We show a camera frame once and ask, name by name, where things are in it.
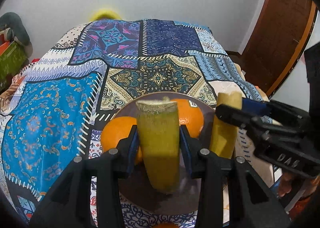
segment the patchwork tablecloth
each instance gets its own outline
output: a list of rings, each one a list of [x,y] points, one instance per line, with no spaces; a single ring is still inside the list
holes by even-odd
[[[230,84],[261,100],[207,27],[156,19],[75,27],[33,65],[0,114],[0,187],[28,222],[73,157],[99,156],[101,130],[126,103],[173,91],[215,105]],[[93,179],[97,222],[95,190]],[[196,212],[153,215],[123,198],[122,207],[127,227],[164,221],[193,227],[196,219]]]

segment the dark plate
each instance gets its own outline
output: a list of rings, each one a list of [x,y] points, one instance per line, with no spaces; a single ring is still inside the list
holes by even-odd
[[[156,92],[139,97],[125,105],[116,117],[137,117],[136,101],[141,99],[162,99],[164,96],[170,99],[188,99],[201,109],[204,115],[204,127],[199,140],[204,148],[209,148],[214,110],[207,104],[184,94],[175,92]],[[119,180],[119,191],[133,204],[149,212],[162,215],[180,215],[196,211],[199,203],[201,180],[190,179],[186,173],[182,156],[180,154],[180,185],[173,194],[163,194],[151,186],[144,164],[135,166],[128,179]]]

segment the bed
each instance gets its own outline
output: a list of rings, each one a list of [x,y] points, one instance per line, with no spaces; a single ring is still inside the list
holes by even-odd
[[[38,62],[14,77],[0,114],[0,187],[28,223],[75,156],[102,153],[103,127],[128,102],[158,91],[183,93],[214,107],[219,92],[238,90],[262,100],[208,27],[177,21],[99,20],[69,30]],[[239,130],[236,154],[245,156],[270,186],[271,165],[252,156]],[[91,211],[97,225],[96,180]],[[155,215],[120,197],[127,227],[161,222],[193,227],[196,212]],[[228,201],[224,218],[228,220]]]

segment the human hand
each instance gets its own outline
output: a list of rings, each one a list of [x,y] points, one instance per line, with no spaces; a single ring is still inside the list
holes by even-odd
[[[280,177],[280,184],[278,188],[278,194],[280,197],[283,197],[285,194],[290,193],[292,187],[292,181],[297,177],[297,175],[284,172],[282,176]],[[311,194],[313,194],[316,191],[316,188],[320,182],[320,176],[318,176],[315,179],[310,179],[308,182],[308,186],[303,193],[302,197],[307,197]]]

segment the sugarcane piece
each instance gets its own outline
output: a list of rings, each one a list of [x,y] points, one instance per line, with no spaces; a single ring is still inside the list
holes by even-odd
[[[179,116],[177,102],[140,100],[137,128],[143,162],[152,187],[170,194],[179,184]]]
[[[228,106],[241,109],[242,96],[240,92],[218,93],[217,106],[226,104]],[[214,116],[210,150],[218,156],[230,159],[236,145],[238,128],[225,123]]]

